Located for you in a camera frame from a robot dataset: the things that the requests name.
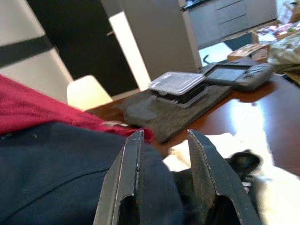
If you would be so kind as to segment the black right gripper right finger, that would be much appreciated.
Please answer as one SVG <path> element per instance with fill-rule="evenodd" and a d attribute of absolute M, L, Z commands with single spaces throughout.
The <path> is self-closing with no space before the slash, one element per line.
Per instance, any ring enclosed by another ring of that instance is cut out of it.
<path fill-rule="evenodd" d="M 202 225 L 260 225 L 237 173 L 206 136 L 190 129 L 188 146 Z"/>

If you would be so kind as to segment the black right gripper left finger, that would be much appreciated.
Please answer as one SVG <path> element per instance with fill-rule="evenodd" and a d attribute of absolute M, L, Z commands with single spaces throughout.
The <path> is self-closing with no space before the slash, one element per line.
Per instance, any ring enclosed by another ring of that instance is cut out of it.
<path fill-rule="evenodd" d="M 129 136 L 104 178 L 93 224 L 139 225 L 143 130 Z"/>

